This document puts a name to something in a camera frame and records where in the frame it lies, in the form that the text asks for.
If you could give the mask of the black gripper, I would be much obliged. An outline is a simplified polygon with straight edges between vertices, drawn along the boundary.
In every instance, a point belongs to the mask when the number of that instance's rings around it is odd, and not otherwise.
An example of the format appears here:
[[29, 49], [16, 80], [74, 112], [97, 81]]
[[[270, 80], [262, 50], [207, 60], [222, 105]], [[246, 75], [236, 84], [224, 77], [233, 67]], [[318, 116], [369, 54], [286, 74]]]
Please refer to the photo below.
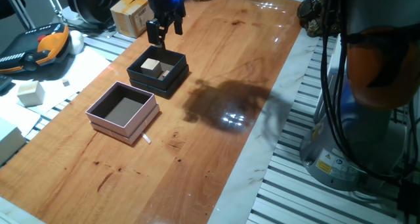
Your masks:
[[146, 30], [148, 41], [161, 49], [165, 48], [165, 29], [160, 24], [172, 24], [177, 35], [183, 34], [182, 22], [186, 15], [184, 0], [148, 0], [155, 18], [148, 20]]

